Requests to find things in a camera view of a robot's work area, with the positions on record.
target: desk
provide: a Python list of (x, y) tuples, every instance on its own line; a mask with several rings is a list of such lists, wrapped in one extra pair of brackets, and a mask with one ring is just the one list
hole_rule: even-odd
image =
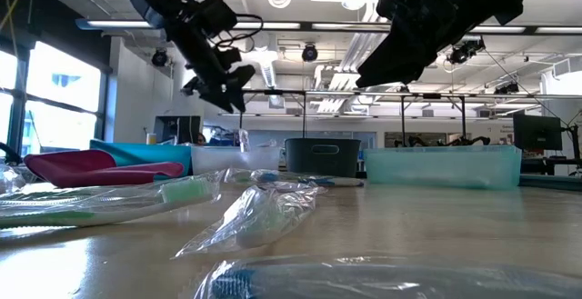
[(554, 175), (556, 165), (582, 165), (582, 160), (577, 159), (553, 159), (530, 158), (521, 163), (521, 173), (541, 173)]
[(30, 235), (0, 231), (0, 298), (177, 298), (217, 261), (282, 254), (437, 255), (582, 276), (582, 195), (533, 188), (331, 189), (275, 244), (169, 260), (243, 189), (223, 190), (216, 204), (132, 223)]

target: window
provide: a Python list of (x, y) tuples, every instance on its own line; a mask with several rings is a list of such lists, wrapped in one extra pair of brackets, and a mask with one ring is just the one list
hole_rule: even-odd
[(25, 130), (20, 154), (25, 156), (88, 149), (89, 140), (95, 134), (95, 122), (95, 115), (29, 101), (26, 103)]
[(30, 52), (26, 93), (56, 103), (36, 98), (25, 103), (21, 155), (87, 149), (97, 117), (82, 111), (98, 110), (100, 87), (97, 68), (37, 42)]
[(0, 45), (0, 142), (21, 156), (87, 149), (104, 124), (101, 71), (41, 42)]
[[(0, 51), (0, 89), (7, 91), (15, 88), (18, 59), (13, 55)], [(7, 143), (10, 127), (10, 113), (13, 98), (11, 95), (0, 93), (0, 142)]]
[(26, 92), (90, 112), (99, 106), (101, 72), (50, 45), (37, 42), (30, 52)]
[(16, 57), (0, 51), (0, 87), (14, 89), (16, 83), (16, 69), (18, 60)]
[(53, 74), (53, 84), (67, 87), (69, 84), (73, 83), (74, 81), (78, 81), (80, 78), (81, 76)]
[[(0, 142), (2, 143), (6, 143), (8, 140), (12, 101), (11, 95), (0, 94)], [(5, 155), (6, 153), (0, 150), (0, 157), (4, 157)]]

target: camera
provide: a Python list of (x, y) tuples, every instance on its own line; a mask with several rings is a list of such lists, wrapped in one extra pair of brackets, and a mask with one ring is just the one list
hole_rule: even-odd
[(304, 62), (313, 62), (317, 59), (317, 49), (314, 44), (306, 44), (306, 48), (303, 49), (303, 54), (301, 54)]
[(152, 64), (156, 67), (165, 67), (169, 61), (165, 48), (157, 48), (152, 56)]
[(475, 56), (478, 52), (485, 49), (485, 42), (481, 36), (479, 40), (469, 40), (465, 41), (462, 45), (454, 45), (453, 51), (451, 55), (447, 57), (447, 60), (451, 62), (451, 64), (463, 64)]

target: fluorescent light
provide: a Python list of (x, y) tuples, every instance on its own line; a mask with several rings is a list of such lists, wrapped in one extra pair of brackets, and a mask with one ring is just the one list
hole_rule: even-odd
[(306, 91), (308, 95), (355, 95), (355, 92), (349, 91)]
[(500, 34), (519, 34), (526, 30), (523, 26), (477, 26), (469, 33), (500, 33)]
[[(280, 30), (280, 29), (298, 29), (301, 25), (299, 23), (278, 23), (278, 22), (265, 22), (263, 23), (264, 30)], [(261, 27), (260, 22), (238, 22), (234, 29), (253, 29), (258, 30)]]
[(379, 106), (383, 106), (383, 107), (394, 107), (394, 108), (400, 108), (400, 103), (398, 102), (375, 102), (374, 105), (379, 105)]
[(389, 32), (390, 24), (382, 23), (313, 23), (315, 30)]
[(538, 34), (582, 34), (582, 27), (539, 27)]
[(494, 107), (492, 107), (491, 109), (518, 109), (518, 108), (528, 108), (531, 105), (536, 105), (536, 104), (497, 104)]
[(370, 115), (335, 115), (336, 118), (374, 118)]
[(127, 28), (152, 28), (146, 21), (87, 21), (93, 27), (127, 27)]

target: plastic bag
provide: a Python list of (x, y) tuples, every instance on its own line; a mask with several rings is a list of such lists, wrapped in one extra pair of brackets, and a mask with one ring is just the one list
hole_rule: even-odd
[(0, 194), (11, 194), (25, 185), (23, 176), (12, 167), (0, 164)]
[(240, 152), (247, 153), (251, 151), (251, 144), (248, 140), (248, 132), (247, 130), (240, 129), (238, 130), (238, 139), (240, 140)]
[(359, 179), (349, 177), (305, 175), (272, 170), (244, 170), (229, 168), (225, 174), (225, 183), (265, 183), (274, 181), (299, 182), (302, 184), (314, 183), (319, 186), (364, 186)]
[(579, 279), (515, 267), (451, 267), (405, 257), (276, 257), (217, 264), (195, 299), (578, 299)]
[(316, 208), (314, 184), (276, 182), (246, 189), (223, 218), (190, 240), (176, 257), (221, 253), (270, 244), (301, 224)]
[(0, 229), (120, 223), (219, 198), (225, 171), (163, 182), (0, 195)]

